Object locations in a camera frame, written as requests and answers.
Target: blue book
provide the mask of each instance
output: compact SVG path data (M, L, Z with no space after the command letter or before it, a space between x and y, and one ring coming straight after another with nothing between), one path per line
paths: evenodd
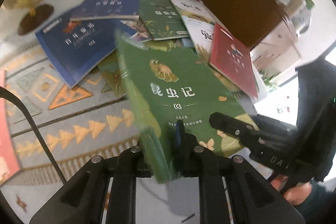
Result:
M70 21L73 9L36 32L41 47L69 88L73 88L116 48L115 29L136 31L119 20Z
M91 19L139 19L139 0L84 0L73 11L71 21Z

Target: white wall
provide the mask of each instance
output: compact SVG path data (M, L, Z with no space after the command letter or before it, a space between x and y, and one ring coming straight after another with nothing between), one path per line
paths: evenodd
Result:
M336 7L332 0L313 0L315 7L312 9L312 22L308 31L298 38L296 45L302 59L295 66L302 65L316 59L336 40ZM282 57L282 62L290 60L288 56ZM295 66L287 69L277 78L281 84L295 75Z

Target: book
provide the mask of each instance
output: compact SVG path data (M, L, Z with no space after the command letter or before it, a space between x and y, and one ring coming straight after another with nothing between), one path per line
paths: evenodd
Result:
M5 70L0 70L0 86L5 86ZM20 170L7 127L5 99L0 98L0 185Z
M139 0L140 18L154 40L189 37L170 0Z
M183 47L194 48L194 44L190 38L187 38L187 37L181 38L181 42L182 42Z
M191 48L153 50L119 31L116 36L123 85L146 162L159 183L178 177L173 146L179 119L199 145L219 155L229 156L241 149L238 140L210 126L209 116L218 111L255 124Z
M182 42L179 39L168 39L168 40L151 40L144 43L147 47L160 50L164 52L170 51L172 48L182 47Z
M145 25L140 19L139 20L121 20L120 22L126 24L127 26L137 31L136 36L133 38L136 41L146 42L146 41L153 40L150 33L147 31Z
M92 19L139 19L139 0L84 0L77 7L71 21Z
M258 97L249 49L215 24L210 64L251 97Z
M171 0L181 16L197 19L209 24L215 24L204 4L198 0Z
M117 51L118 50L112 52L108 57L102 60L98 64L98 69L114 94L120 98L125 94L125 89L122 84Z
M41 47L69 88L115 50L114 31L136 31L119 20L70 21L70 10L36 32Z
M182 16L182 20L184 25L187 27L197 54L204 62L208 63L211 54L214 26L187 16Z

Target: green plant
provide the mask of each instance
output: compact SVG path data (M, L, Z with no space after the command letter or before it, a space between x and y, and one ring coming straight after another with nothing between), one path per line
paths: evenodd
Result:
M277 77L278 75L268 75L265 71L260 71L260 76L265 84L265 86L268 88L269 91L274 91L278 88L278 86L271 81Z

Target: black cable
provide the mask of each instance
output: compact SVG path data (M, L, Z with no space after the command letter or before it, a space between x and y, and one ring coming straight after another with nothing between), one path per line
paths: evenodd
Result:
M0 86L0 98L4 98L4 99L8 100L9 102L16 105L19 108L19 110L21 110L23 115L26 117L29 125L31 126L32 130L34 131L35 136L39 140L44 152L47 154L50 162L52 163L53 167L55 168L59 178L61 179L63 184L65 184L67 181L66 181L61 169L59 168L56 160L54 159L52 153L50 152L50 150L47 146L47 144L45 143L44 139L42 138L40 131L38 130L33 118L31 117L28 109L23 104L23 102L21 102L21 100L18 97L16 97L14 94L12 94L11 92L9 92L8 90L4 89L1 86Z

